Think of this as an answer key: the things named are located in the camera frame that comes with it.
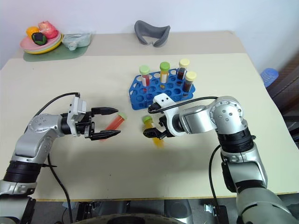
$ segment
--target table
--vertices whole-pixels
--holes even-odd
[[[263,164],[269,189],[275,193],[299,189],[299,152],[284,121],[240,40],[229,31],[173,33],[162,48],[138,43],[134,34],[96,35],[82,57],[28,63],[19,51],[1,70],[0,172],[4,175],[14,146],[31,117],[57,95],[79,91],[87,109],[111,106],[128,119],[121,133],[106,141],[83,136],[56,139],[50,156],[56,172],[74,201],[96,199],[211,197],[208,161],[219,144],[215,131],[165,139],[157,149],[142,134],[147,110],[131,108],[128,89],[141,64],[159,70],[161,61],[171,68],[187,57],[196,71],[194,97],[230,95],[242,104]],[[68,111],[65,97],[44,112]],[[96,116],[96,129],[104,129],[115,115]],[[157,121],[160,115],[153,116]],[[224,184],[219,153],[212,175],[217,196],[234,196]],[[65,199],[48,168],[42,168],[33,197]]]

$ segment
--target floor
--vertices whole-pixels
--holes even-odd
[[[290,212],[299,220],[299,193],[280,195],[281,200],[288,206]],[[211,199],[190,199],[189,204],[192,209],[193,223],[195,224],[214,224],[215,219],[212,214],[203,211],[203,204],[211,204]],[[229,223],[236,223],[237,212],[235,207],[235,198],[220,198],[220,205],[226,205],[228,211]],[[35,213],[32,224],[54,224],[61,221],[65,207],[61,202],[36,202]],[[73,209],[75,219],[78,210],[78,203]],[[153,213],[164,214],[164,200],[145,200],[131,201],[129,213]],[[64,213],[64,223],[70,223],[68,212]]]

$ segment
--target test tube rack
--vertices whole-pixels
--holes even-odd
[[[169,69],[169,76],[167,83],[160,82],[160,72],[151,72],[149,74],[149,86],[142,85],[141,75],[134,78],[132,85],[129,89],[129,96],[131,99],[132,108],[140,110],[148,108],[153,104],[153,98],[161,93],[167,94],[173,101],[191,99],[195,92],[195,87],[192,87],[189,92],[183,91],[183,84],[185,79],[180,80],[177,78],[177,69]]]

